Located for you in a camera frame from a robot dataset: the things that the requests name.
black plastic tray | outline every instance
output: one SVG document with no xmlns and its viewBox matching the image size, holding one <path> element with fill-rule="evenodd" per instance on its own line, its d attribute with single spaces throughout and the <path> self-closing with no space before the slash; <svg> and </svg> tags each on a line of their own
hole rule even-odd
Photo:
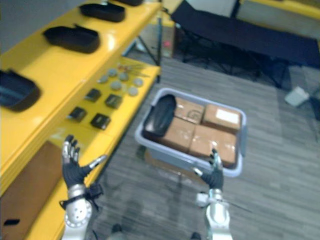
<svg viewBox="0 0 320 240">
<path fill-rule="evenodd" d="M 75 28 L 56 26 L 47 29 L 43 35 L 52 45 L 90 54 L 100 45 L 98 32 L 75 24 Z"/>
<path fill-rule="evenodd" d="M 31 107 L 40 97 L 36 84 L 9 70 L 0 71 L 0 105 L 13 111 L 23 111 Z"/>
<path fill-rule="evenodd" d="M 124 7 L 111 3 L 108 3 L 107 5 L 95 3 L 84 4 L 79 8 L 81 13 L 85 16 L 116 23 L 121 22 L 126 16 Z"/>
<path fill-rule="evenodd" d="M 144 0 L 117 0 L 117 1 L 124 3 L 124 4 L 128 4 L 130 6 L 138 6 L 138 5 L 142 4 L 142 2 Z"/>
</svg>

plastic bin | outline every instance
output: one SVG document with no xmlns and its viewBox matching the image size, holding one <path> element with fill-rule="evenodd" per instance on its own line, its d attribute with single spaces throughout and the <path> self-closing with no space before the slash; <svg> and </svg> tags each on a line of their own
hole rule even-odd
<svg viewBox="0 0 320 240">
<path fill-rule="evenodd" d="M 224 105 L 224 104 L 221 104 L 221 103 L 218 103 L 215 101 L 210 101 L 208 99 L 194 96 L 194 95 L 191 95 L 191 94 L 188 94 L 185 92 L 177 91 L 177 90 L 174 90 L 171 88 L 160 89 L 157 92 L 151 105 L 154 106 L 158 102 L 159 98 L 161 98 L 162 96 L 165 96 L 167 94 L 172 94 L 176 97 L 188 100 L 190 102 L 194 102 L 196 104 L 200 104 L 200 105 L 204 105 L 204 106 L 207 104 L 214 104 L 214 105 L 222 106 L 222 107 L 225 107 L 225 108 L 228 108 L 231 110 L 236 110 L 241 113 L 242 127 L 241 127 L 241 130 L 238 131 L 238 133 L 236 135 L 237 142 L 236 142 L 235 165 L 234 165 L 234 168 L 223 168 L 223 174 L 226 177 L 234 178 L 234 177 L 239 176 L 242 172 L 243 159 L 244 159 L 244 156 L 246 155 L 246 140 L 247 140 L 247 117 L 246 117 L 246 114 L 238 108 Z M 148 113 L 149 112 L 146 112 L 143 120 L 141 121 L 141 123 L 137 127 L 135 134 L 134 134 L 134 137 L 135 137 L 135 140 L 139 144 L 147 147 L 148 151 L 150 152 L 150 154 L 153 158 L 161 160 L 161 161 L 166 162 L 168 164 L 177 166 L 179 168 L 185 169 L 187 171 L 192 171 L 193 167 L 197 167 L 206 173 L 211 172 L 211 166 L 207 161 L 144 138 L 142 135 L 143 123 L 144 123 L 146 117 L 148 116 Z"/>
</svg>

black square component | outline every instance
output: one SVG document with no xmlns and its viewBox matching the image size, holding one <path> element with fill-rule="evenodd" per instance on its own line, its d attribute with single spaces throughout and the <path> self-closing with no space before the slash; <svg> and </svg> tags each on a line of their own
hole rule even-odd
<svg viewBox="0 0 320 240">
<path fill-rule="evenodd" d="M 84 110 L 82 107 L 76 106 L 72 112 L 68 115 L 68 119 L 72 119 L 80 123 L 82 119 L 87 115 L 87 111 Z"/>
<path fill-rule="evenodd" d="M 104 103 L 110 108 L 117 109 L 122 103 L 122 97 L 114 94 L 110 94 L 108 98 L 104 101 Z"/>
<path fill-rule="evenodd" d="M 110 117 L 103 115 L 101 113 L 97 113 L 94 118 L 91 120 L 90 124 L 98 129 L 105 130 L 110 123 Z"/>
<path fill-rule="evenodd" d="M 98 100 L 98 98 L 100 98 L 100 96 L 101 92 L 98 89 L 92 88 L 84 97 L 84 99 L 94 103 Z"/>
</svg>

yellow shelf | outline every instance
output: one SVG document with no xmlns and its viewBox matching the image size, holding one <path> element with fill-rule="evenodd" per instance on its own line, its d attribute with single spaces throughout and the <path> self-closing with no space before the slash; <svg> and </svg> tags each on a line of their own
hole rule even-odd
<svg viewBox="0 0 320 240">
<path fill-rule="evenodd" d="M 320 19 L 320 4 L 314 0 L 241 0 L 241 3 L 244 3 L 245 1 L 264 4 L 296 14 L 305 15 L 310 18 Z"/>
<path fill-rule="evenodd" d="M 81 147 L 79 161 L 81 166 L 88 164 L 94 158 L 98 157 L 98 155 L 110 155 L 112 153 L 126 127 L 152 87 L 156 76 L 160 73 L 160 68 L 157 66 L 148 65 L 125 57 L 122 57 L 120 62 L 129 65 L 143 65 L 144 69 L 140 72 L 148 75 L 148 77 L 130 74 L 129 81 L 125 82 L 122 90 L 119 91 L 110 89 L 110 84 L 116 77 L 109 78 L 107 83 L 96 83 L 93 87 L 99 89 L 102 93 L 97 102 L 93 103 L 82 100 L 77 104 L 77 106 L 85 108 L 88 112 L 81 123 L 65 119 L 55 128 L 54 134 L 50 137 L 50 141 L 60 147 L 65 137 L 68 134 L 73 134 L 78 140 L 78 145 Z M 129 96 L 126 89 L 132 85 L 132 80 L 136 77 L 143 79 L 143 86 L 138 88 L 137 96 Z M 112 109 L 104 104 L 109 94 L 123 97 L 123 101 L 118 109 Z M 90 121 L 96 113 L 108 115 L 111 118 L 111 122 L 105 130 L 100 130 L 90 125 Z M 100 165 L 91 172 L 85 179 L 85 183 L 87 185 L 92 183 L 102 168 L 103 165 Z M 57 240 L 62 236 L 64 210 L 59 206 L 59 201 L 65 199 L 67 199 L 67 188 L 61 179 L 26 236 L 27 240 Z"/>
<path fill-rule="evenodd" d="M 33 80 L 42 91 L 36 104 L 23 112 L 1 108 L 0 196 L 53 133 L 55 126 L 161 9 L 160 3 L 156 2 L 123 6 L 126 17 L 118 23 L 83 16 L 78 8 L 74 8 L 0 57 L 3 70 L 15 70 Z M 97 51 L 85 54 L 52 46 L 42 35 L 47 28 L 74 23 L 99 32 Z"/>
</svg>

robotic arm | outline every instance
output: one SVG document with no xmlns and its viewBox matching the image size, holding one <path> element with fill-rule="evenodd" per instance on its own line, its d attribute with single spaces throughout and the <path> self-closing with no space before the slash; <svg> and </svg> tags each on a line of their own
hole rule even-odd
<svg viewBox="0 0 320 240">
<path fill-rule="evenodd" d="M 206 207 L 205 222 L 208 230 L 208 240 L 233 240 L 230 229 L 229 204 L 223 198 L 224 174 L 221 158 L 216 150 L 212 150 L 210 156 L 212 173 L 207 174 L 193 168 L 195 174 L 209 185 L 209 192 L 198 193 L 196 202 L 200 207 Z"/>
<path fill-rule="evenodd" d="M 68 189 L 68 200 L 61 201 L 65 209 L 65 228 L 62 240 L 84 240 L 93 213 L 93 199 L 101 195 L 100 185 L 86 187 L 85 177 L 100 163 L 107 159 L 102 155 L 86 166 L 79 166 L 80 148 L 77 140 L 68 135 L 62 146 L 62 175 Z"/>
</svg>

